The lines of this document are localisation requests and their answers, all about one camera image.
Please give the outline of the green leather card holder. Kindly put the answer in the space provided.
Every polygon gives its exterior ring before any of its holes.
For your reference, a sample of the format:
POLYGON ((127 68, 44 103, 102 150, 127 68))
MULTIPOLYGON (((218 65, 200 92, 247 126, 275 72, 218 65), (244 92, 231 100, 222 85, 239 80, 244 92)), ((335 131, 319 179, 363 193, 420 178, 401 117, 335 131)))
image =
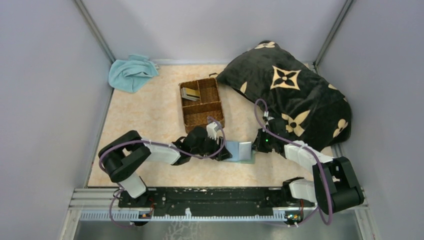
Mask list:
POLYGON ((252 149, 251 141, 227 141, 225 147, 232 157, 225 159, 224 162, 238 164, 254 164, 256 162, 255 151, 252 149))

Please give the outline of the brown woven divided basket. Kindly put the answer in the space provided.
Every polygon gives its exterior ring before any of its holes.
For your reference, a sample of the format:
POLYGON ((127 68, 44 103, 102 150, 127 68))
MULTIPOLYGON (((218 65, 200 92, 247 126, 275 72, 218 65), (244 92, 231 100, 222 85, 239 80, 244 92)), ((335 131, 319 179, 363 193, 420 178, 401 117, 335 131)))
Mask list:
POLYGON ((189 133, 195 127, 206 127, 208 117, 217 120, 225 127, 225 115, 220 99, 217 80, 214 77, 186 81, 179 84, 183 125, 189 133), (183 98, 183 89, 198 92, 198 100, 183 98))

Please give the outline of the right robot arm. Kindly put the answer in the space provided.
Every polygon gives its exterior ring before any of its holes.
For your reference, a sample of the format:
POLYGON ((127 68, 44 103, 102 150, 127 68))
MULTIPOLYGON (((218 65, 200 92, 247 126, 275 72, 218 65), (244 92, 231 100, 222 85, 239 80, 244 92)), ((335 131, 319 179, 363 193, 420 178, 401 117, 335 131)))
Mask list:
POLYGON ((274 151, 313 175, 312 180, 295 177, 284 181, 281 193, 284 204, 295 206, 306 200, 330 215, 364 203, 362 188, 348 158, 332 157, 301 140, 289 140, 281 119, 264 117, 263 120, 253 144, 254 150, 274 151))

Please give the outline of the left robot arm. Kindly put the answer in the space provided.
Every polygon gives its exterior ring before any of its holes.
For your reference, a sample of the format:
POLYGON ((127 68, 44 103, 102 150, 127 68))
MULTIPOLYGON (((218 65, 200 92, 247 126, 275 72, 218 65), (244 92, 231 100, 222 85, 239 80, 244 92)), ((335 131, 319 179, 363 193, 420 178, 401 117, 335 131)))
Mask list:
POLYGON ((145 162, 180 166, 191 158, 211 158, 216 161, 230 159, 232 154, 223 137, 210 137, 207 129, 197 126, 187 136, 165 144, 144 139, 136 130, 130 130, 114 140, 99 153, 99 167, 111 182, 118 184, 138 207, 149 203, 150 193, 136 173, 145 162))

